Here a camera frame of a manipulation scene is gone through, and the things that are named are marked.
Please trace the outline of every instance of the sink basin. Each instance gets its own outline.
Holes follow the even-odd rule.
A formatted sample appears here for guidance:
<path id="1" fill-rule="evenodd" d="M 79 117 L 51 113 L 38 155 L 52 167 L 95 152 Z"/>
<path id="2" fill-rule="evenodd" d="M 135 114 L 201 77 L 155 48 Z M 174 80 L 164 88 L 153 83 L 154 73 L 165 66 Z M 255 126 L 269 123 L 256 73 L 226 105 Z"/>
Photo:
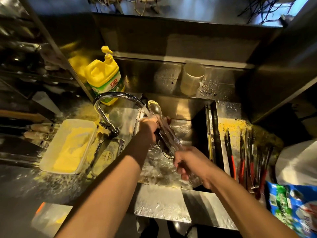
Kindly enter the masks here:
<path id="1" fill-rule="evenodd" d="M 212 160 L 211 131 L 210 131 L 210 104 L 212 100 L 199 98 L 181 98 L 162 96 L 158 94 L 144 94 L 142 99 L 156 101 L 164 116 L 172 119 L 170 127 L 184 146 L 195 146 Z M 152 145 L 141 171 L 140 183 L 156 184 L 174 188 L 192 189 L 188 181 L 180 179 L 175 172 L 173 157 L 169 155 L 164 145 L 158 143 Z"/>

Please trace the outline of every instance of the yellow batter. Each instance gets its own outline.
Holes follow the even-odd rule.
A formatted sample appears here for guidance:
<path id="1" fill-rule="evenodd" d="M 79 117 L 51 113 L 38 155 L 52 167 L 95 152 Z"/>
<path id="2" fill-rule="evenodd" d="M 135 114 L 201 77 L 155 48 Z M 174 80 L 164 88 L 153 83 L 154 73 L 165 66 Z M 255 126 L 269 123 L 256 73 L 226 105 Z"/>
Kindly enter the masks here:
<path id="1" fill-rule="evenodd" d="M 53 169 L 60 172 L 74 172 L 81 161 L 92 132 L 93 128 L 72 128 Z"/>

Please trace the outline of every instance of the dish soap bottle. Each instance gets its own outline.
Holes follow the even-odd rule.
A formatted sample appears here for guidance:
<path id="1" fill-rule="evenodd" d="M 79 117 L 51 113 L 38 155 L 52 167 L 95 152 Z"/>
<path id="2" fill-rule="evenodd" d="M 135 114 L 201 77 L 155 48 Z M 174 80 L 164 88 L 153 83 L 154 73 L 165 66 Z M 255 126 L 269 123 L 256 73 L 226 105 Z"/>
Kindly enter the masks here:
<path id="1" fill-rule="evenodd" d="M 112 51 L 108 46 L 103 46 L 101 51 L 105 53 L 105 61 L 94 60 L 85 67 L 85 77 L 96 95 L 105 92 L 123 92 L 125 87 L 121 78 L 118 64 L 112 57 Z M 112 105 L 117 98 L 107 98 L 101 102 L 105 105 Z"/>

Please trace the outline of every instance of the plastic container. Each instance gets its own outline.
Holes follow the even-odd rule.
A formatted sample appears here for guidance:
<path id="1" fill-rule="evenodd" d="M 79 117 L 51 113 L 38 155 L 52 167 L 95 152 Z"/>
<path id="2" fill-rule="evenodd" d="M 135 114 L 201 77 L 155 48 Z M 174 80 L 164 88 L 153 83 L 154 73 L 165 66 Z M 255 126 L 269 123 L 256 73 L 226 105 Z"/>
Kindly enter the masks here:
<path id="1" fill-rule="evenodd" d="M 121 78 L 119 67 L 112 57 L 112 51 L 108 46 L 101 48 L 105 53 L 105 61 L 94 60 L 85 67 L 85 77 L 96 93 L 99 95 L 105 92 L 117 91 L 123 92 L 125 87 Z M 105 105 L 112 105 L 117 98 L 107 98 L 102 101 Z"/>
<path id="2" fill-rule="evenodd" d="M 183 68 L 180 90 L 186 95 L 195 95 L 205 76 L 205 68 L 197 63 L 186 63 Z"/>
<path id="3" fill-rule="evenodd" d="M 81 119 L 65 120 L 61 124 L 61 127 L 58 129 L 49 147 L 47 148 L 47 151 L 45 152 L 40 162 L 40 165 L 39 165 L 40 169 L 43 171 L 58 173 L 58 174 L 80 173 L 81 167 L 85 161 L 89 146 L 93 141 L 93 137 L 96 131 L 97 131 L 97 126 L 92 121 L 81 120 Z M 66 150 L 63 148 L 65 148 L 65 145 L 68 143 L 67 138 L 68 136 L 70 138 L 71 135 L 74 135 L 74 134 L 76 134 L 76 137 L 78 137 L 78 139 L 77 138 L 71 139 L 71 148 L 73 150 L 74 149 L 76 150 L 76 148 L 82 148 L 84 145 L 86 146 L 85 148 L 82 148 L 82 150 L 84 151 L 82 152 L 78 166 L 75 170 L 72 170 L 72 171 L 65 171 L 62 168 L 57 169 L 56 167 L 54 167 L 54 165 L 56 165 L 58 159 L 61 159 L 61 156 L 60 156 L 61 152 L 63 152 L 63 150 Z"/>

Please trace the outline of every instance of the faucet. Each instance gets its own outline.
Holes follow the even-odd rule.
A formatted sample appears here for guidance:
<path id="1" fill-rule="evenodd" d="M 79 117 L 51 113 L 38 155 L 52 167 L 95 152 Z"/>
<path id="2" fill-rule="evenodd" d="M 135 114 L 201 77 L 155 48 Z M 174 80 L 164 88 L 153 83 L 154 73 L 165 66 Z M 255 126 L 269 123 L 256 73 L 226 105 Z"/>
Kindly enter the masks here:
<path id="1" fill-rule="evenodd" d="M 106 98 L 124 98 L 124 99 L 127 99 L 127 100 L 134 102 L 139 108 L 143 108 L 145 106 L 145 103 L 142 100 L 138 99 L 137 97 L 134 97 L 133 95 L 127 94 L 124 92 L 105 92 L 105 93 L 98 95 L 94 99 L 93 106 L 95 107 L 95 110 L 97 111 L 97 113 L 100 116 L 100 119 L 101 119 L 100 125 L 110 131 L 111 137 L 116 137 L 120 133 L 120 129 L 116 128 L 111 123 L 111 121 L 107 118 L 107 116 L 105 115 L 105 113 L 102 111 L 102 109 L 100 107 L 100 102 Z"/>

